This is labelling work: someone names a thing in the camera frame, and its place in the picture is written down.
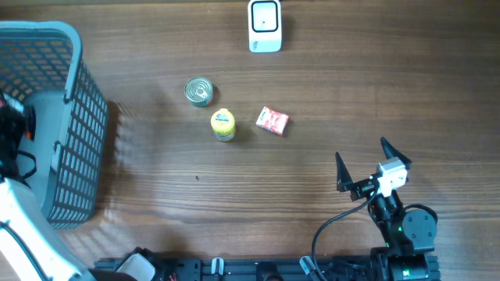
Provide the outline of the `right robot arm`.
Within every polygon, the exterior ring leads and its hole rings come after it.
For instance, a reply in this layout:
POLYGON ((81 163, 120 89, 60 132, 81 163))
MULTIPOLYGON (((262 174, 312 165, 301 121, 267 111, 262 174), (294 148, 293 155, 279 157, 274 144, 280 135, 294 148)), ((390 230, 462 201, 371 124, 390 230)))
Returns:
POLYGON ((386 160, 364 180, 353 181, 339 154, 336 154, 337 190, 349 192, 353 201, 362 200, 385 242, 366 256, 333 257, 330 271, 334 280, 439 280, 434 251, 437 213, 420 204, 404 206, 397 189, 408 181, 412 161, 380 139, 386 160))

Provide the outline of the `yellow mentos gum jar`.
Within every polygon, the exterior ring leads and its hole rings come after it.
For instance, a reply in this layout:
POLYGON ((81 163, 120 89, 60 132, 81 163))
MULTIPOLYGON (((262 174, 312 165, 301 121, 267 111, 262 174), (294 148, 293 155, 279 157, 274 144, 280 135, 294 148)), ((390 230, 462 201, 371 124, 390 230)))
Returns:
POLYGON ((226 108, 214 112, 211 120, 214 136, 219 141, 231 141, 236 133, 235 119, 233 114, 226 108))

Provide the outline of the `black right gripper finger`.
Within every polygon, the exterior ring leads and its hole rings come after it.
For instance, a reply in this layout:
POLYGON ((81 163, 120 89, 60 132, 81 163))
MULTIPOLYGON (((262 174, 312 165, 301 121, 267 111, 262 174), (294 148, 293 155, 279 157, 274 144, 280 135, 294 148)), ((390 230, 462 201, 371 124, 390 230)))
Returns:
POLYGON ((335 153, 335 159, 337 166, 337 190, 339 192, 350 191, 354 183, 339 152, 335 153))
POLYGON ((412 161, 404 154, 402 154, 398 149, 396 149, 392 144, 390 144, 390 142, 385 137, 382 137, 380 139, 380 143, 386 159, 399 158, 405 165, 406 169, 411 169, 412 161))

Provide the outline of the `kleenex tissue pack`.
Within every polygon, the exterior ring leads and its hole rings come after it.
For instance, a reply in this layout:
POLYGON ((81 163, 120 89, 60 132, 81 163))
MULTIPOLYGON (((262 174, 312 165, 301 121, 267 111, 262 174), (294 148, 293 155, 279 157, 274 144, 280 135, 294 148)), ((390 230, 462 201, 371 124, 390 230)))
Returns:
POLYGON ((282 136, 284 133, 284 129, 288 124, 288 120, 289 115, 281 112, 276 112, 271 108, 264 106, 255 124, 257 127, 282 136))

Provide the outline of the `metal tin can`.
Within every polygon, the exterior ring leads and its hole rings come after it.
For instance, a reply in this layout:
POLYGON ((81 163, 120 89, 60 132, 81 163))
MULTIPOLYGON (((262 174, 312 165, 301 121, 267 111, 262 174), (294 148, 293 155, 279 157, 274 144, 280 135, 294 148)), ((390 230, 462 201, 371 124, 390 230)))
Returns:
POLYGON ((213 99, 213 85, 207 78, 197 76, 185 84, 184 94, 193 106, 206 107, 213 99))

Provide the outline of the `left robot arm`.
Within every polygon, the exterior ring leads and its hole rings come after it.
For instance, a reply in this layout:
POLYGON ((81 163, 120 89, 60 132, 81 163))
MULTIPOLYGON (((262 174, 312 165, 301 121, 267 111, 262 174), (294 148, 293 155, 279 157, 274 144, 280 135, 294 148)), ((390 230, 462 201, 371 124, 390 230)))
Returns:
POLYGON ((17 158, 36 158, 19 149, 34 139, 34 108, 1 94, 1 252, 21 280, 94 280, 95 276, 62 242, 42 215, 17 158))

